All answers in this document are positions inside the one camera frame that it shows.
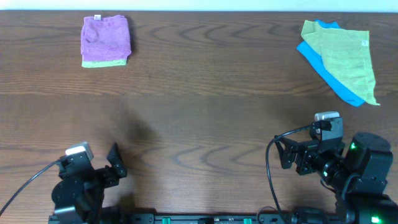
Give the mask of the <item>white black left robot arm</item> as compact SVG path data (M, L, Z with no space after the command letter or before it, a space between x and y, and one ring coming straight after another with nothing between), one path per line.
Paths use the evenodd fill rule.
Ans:
M103 207L104 190L117 186L127 169L113 143L107 155L110 165L94 169L94 155L87 142L73 145L57 162L61 181L52 190L54 215L60 223L124 223L118 207Z

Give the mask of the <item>purple microfiber cloth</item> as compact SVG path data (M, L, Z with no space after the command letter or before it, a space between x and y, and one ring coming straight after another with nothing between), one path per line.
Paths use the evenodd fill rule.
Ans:
M122 15L85 17L80 50L82 61L127 60L132 53L127 19Z

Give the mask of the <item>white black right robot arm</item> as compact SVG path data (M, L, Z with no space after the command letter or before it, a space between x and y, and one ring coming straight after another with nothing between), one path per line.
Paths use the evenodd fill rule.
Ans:
M392 165L391 145L371 133L357 133L342 155L341 137L275 142L283 169L295 163L299 175L317 173L335 194L339 223L397 223L397 203L384 193Z

